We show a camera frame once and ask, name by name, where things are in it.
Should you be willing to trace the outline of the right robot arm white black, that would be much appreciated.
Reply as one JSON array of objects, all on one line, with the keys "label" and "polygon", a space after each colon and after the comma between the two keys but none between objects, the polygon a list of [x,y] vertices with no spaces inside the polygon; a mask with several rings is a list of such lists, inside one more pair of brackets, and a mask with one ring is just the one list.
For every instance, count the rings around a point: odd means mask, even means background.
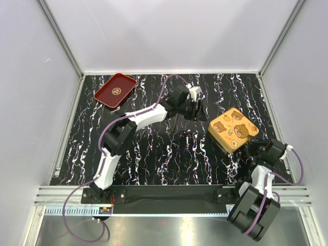
[{"label": "right robot arm white black", "polygon": [[242,234],[260,241],[280,211],[280,203],[274,199],[272,184],[277,176],[275,164],[285,158],[288,145],[272,139],[251,137],[246,154],[251,158],[248,174],[238,180],[233,190],[236,201],[227,221]]}]

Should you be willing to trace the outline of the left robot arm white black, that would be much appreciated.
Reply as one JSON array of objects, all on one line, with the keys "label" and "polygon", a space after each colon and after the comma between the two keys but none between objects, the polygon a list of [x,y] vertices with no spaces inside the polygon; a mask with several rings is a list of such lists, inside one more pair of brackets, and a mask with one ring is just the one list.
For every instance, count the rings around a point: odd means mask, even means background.
[{"label": "left robot arm white black", "polygon": [[200,93],[200,86],[178,86],[172,93],[161,96],[149,107],[125,113],[105,127],[98,141],[100,162],[89,184],[92,195],[98,202],[104,203],[110,199],[109,187],[113,184],[117,164],[132,144],[138,130],[176,115],[190,121],[207,121],[202,99],[199,98]]}]

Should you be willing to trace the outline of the silver square tin lid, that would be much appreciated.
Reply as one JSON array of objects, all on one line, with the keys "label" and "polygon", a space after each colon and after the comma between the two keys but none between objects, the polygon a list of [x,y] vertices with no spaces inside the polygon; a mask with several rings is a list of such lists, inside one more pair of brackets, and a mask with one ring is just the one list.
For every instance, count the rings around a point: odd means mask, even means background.
[{"label": "silver square tin lid", "polygon": [[259,129],[236,108],[230,108],[210,121],[208,131],[228,153],[235,152],[259,133]]}]

